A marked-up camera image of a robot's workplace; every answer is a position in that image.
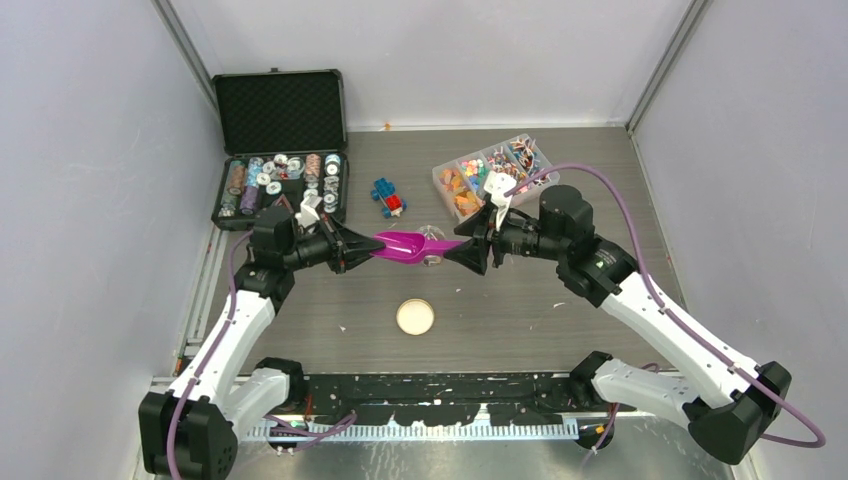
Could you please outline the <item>clear plastic jar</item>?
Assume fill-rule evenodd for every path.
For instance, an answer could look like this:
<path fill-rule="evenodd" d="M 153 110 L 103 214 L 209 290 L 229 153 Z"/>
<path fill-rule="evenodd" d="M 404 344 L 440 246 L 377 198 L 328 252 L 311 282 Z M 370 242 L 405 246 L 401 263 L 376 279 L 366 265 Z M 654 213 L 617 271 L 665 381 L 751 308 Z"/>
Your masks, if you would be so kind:
<path fill-rule="evenodd" d="M 417 232 L 424 235 L 428 240 L 442 241 L 446 239 L 445 233 L 434 225 L 421 226 Z M 442 257 L 440 255 L 427 255 L 421 262 L 421 264 L 425 267 L 434 267 L 441 263 Z"/>

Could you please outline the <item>magenta plastic scoop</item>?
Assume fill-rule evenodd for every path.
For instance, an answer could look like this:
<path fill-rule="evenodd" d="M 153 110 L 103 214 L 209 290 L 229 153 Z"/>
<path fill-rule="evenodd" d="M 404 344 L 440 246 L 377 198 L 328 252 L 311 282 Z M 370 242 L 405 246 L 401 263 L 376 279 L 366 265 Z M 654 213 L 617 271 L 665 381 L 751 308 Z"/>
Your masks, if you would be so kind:
<path fill-rule="evenodd" d="M 422 233 L 407 231 L 381 232 L 374 239 L 382 242 L 383 247 L 371 252 L 372 257 L 406 265 L 422 263 L 428 257 L 443 257 L 462 244 L 462 241 L 434 240 Z"/>

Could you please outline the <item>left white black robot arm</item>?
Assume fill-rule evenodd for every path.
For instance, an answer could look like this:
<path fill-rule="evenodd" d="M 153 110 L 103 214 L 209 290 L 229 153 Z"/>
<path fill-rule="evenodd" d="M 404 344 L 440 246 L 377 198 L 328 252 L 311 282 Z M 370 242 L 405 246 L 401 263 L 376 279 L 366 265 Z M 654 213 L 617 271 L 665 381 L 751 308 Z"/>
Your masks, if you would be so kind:
<path fill-rule="evenodd" d="M 139 405 L 150 474 L 224 479 L 240 441 L 266 414 L 298 412 L 307 398 L 301 365 L 267 358 L 237 386 L 247 355 L 280 312 L 296 271 L 326 264 L 342 274 L 385 246 L 326 214 L 302 220 L 285 207 L 260 213 L 239 241 L 248 259 L 228 269 L 229 298 L 211 334 L 165 391 L 147 393 Z"/>

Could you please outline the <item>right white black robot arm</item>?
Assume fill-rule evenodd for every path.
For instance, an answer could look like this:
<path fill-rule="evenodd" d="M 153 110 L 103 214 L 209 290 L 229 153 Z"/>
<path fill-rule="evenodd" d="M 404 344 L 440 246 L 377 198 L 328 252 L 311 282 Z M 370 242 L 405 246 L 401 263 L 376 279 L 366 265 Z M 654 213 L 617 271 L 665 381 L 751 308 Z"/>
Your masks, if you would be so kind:
<path fill-rule="evenodd" d="M 713 458 L 737 465 L 779 415 L 792 382 L 780 363 L 758 363 L 718 339 L 677 305 L 618 244 L 596 233 L 592 206 L 572 186 L 545 190 L 539 214 L 491 200 L 455 227 L 466 242 L 447 259 L 483 275 L 515 255 L 556 262 L 565 288 L 615 317 L 680 373 L 673 379 L 594 351 L 570 375 L 571 397 L 584 410 L 603 403 L 633 406 L 688 431 Z"/>

